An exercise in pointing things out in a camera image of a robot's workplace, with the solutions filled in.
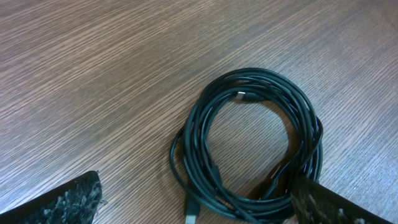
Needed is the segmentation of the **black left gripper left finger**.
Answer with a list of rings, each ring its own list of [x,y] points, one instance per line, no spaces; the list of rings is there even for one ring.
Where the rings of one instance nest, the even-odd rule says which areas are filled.
[[[1,223],[91,224],[101,200],[100,178],[91,170],[2,213]]]

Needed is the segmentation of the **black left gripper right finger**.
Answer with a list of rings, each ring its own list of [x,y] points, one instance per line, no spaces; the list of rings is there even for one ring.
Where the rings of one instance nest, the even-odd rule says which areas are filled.
[[[290,197],[299,223],[391,224],[304,176],[296,178]]]

